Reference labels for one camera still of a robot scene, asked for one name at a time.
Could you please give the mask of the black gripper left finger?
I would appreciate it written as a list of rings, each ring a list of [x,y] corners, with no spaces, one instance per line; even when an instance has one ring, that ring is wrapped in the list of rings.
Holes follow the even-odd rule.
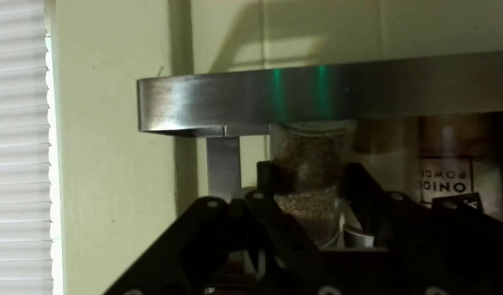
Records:
[[[268,183],[196,198],[103,295],[316,295],[316,245]]]

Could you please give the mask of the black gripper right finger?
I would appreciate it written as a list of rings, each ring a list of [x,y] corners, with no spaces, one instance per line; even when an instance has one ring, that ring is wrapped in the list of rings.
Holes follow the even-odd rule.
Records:
[[[488,216],[478,193],[434,198],[430,206],[385,190],[358,163],[345,165],[340,193],[355,222],[345,244],[385,247],[401,262],[409,288],[435,295],[503,295],[503,221]]]

